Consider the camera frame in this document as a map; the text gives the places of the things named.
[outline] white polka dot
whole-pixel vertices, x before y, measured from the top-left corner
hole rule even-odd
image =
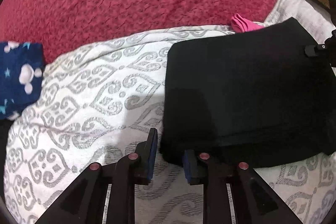
[[[26,85],[25,85],[25,92],[26,92],[27,94],[31,94],[32,91],[33,91],[33,86],[32,86],[30,83],[26,84]]]
[[[21,68],[21,72],[19,75],[19,82],[20,84],[28,84],[34,78],[34,70],[29,64],[24,64]]]
[[[10,48],[17,48],[20,44],[15,41],[8,41],[8,46]]]
[[[34,73],[35,77],[41,77],[42,76],[42,71],[40,68],[37,68]]]

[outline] star print fabric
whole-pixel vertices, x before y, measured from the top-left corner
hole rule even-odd
[[[44,68],[40,43],[0,42],[0,119],[38,100]]]

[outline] blue star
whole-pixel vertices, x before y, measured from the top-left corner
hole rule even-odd
[[[5,70],[5,78],[10,77],[10,76],[11,76],[11,71],[7,68]]]
[[[23,43],[23,46],[22,46],[22,47],[27,47],[27,49],[29,50],[30,42],[25,42],[25,43]]]
[[[2,112],[2,114],[6,114],[6,107],[7,107],[7,99],[5,99],[4,101],[4,106],[0,106],[0,112]]]

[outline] black bracket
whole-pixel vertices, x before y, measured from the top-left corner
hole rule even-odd
[[[333,30],[332,36],[325,40],[324,44],[308,45],[304,52],[307,57],[328,58],[332,67],[336,67],[336,30]]]
[[[232,223],[228,191],[236,224],[302,224],[247,163],[230,166],[208,153],[186,150],[183,164],[188,183],[204,185],[203,224]]]
[[[36,224],[101,224],[106,194],[112,185],[106,223],[134,224],[134,185],[151,182],[158,132],[117,163],[91,163],[51,204]]]

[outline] gray swirl pattern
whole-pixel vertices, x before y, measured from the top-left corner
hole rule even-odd
[[[227,26],[142,32],[85,45],[48,65],[40,99],[8,135],[4,189],[17,222],[35,223],[91,162],[116,162],[151,127],[161,134],[172,44],[230,34]],[[319,224],[335,200],[335,166],[333,157],[317,155],[257,171],[303,223]],[[202,223],[202,187],[188,186],[182,169],[159,154],[152,183],[135,190],[141,223]]]

